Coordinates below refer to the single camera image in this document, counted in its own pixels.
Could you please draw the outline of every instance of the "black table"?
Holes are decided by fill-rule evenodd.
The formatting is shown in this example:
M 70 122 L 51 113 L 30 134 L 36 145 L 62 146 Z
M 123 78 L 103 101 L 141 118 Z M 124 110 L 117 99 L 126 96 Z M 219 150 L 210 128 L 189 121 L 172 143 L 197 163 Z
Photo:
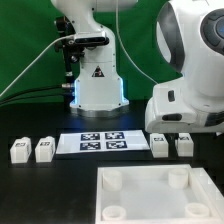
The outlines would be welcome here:
M 61 133 L 143 130 L 145 101 L 132 101 L 130 111 L 113 118 L 77 117 L 62 103 L 15 104 L 0 108 L 0 223 L 94 223 L 98 167 L 190 164 L 203 167 L 224 195 L 224 137 L 192 134 L 194 157 L 178 157 L 174 135 L 166 134 L 168 158 L 151 151 L 55 155 L 37 164 L 34 149 L 40 138 Z M 9 150 L 17 138 L 30 137 L 27 164 L 11 164 Z

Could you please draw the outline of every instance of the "white robot casing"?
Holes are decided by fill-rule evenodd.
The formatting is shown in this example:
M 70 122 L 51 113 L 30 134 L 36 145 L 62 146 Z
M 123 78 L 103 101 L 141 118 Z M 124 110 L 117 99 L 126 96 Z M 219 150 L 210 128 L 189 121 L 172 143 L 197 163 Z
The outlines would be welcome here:
M 115 11 L 116 0 L 51 0 L 72 23 L 76 35 L 106 35 L 109 44 L 86 48 L 80 60 L 80 74 L 75 80 L 72 111 L 89 117 L 116 115 L 129 104 L 123 96 L 123 80 L 116 70 L 114 33 L 97 23 L 93 12 Z M 133 7 L 138 0 L 119 0 L 119 10 Z
M 147 132 L 224 131 L 224 1 L 171 0 L 157 19 L 164 59 L 183 77 L 154 87 Z

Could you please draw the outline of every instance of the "warning label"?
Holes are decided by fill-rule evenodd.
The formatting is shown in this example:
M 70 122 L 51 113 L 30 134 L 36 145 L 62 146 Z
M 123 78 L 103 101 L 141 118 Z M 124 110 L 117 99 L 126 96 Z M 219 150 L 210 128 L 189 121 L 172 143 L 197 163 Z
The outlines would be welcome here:
M 97 66 L 95 72 L 93 73 L 92 77 L 104 77 L 104 74 L 100 68 L 100 66 Z

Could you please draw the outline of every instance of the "white cardboard sheet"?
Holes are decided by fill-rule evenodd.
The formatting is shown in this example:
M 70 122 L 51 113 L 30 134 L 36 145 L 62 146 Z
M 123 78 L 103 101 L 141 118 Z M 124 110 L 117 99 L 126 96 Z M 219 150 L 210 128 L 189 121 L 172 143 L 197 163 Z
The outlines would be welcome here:
M 57 154 L 147 150 L 141 130 L 61 134 Z

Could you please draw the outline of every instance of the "black panel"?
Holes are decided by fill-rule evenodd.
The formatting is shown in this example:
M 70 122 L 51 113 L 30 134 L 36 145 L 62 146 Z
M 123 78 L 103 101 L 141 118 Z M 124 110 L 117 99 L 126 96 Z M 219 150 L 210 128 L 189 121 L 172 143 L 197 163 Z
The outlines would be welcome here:
M 175 95 L 174 95 L 174 91 L 173 90 L 170 90 L 168 92 L 168 100 L 169 100 L 169 102 L 175 101 Z
M 205 16 L 200 31 L 206 45 L 224 55 L 224 9 L 214 10 Z
M 182 115 L 181 114 L 166 114 L 166 115 L 163 115 L 162 119 L 164 121 L 181 121 Z
M 177 72 L 181 72 L 184 64 L 185 52 L 177 19 L 170 3 L 166 3 L 163 6 L 157 21 L 171 53 L 170 65 Z
M 224 122 L 224 111 L 220 113 L 212 113 L 207 117 L 205 127 L 215 126 Z
M 205 24 L 203 27 L 204 35 L 208 42 L 212 46 L 217 46 L 220 43 L 220 38 L 217 36 L 217 34 L 214 32 L 214 25 L 211 23 Z

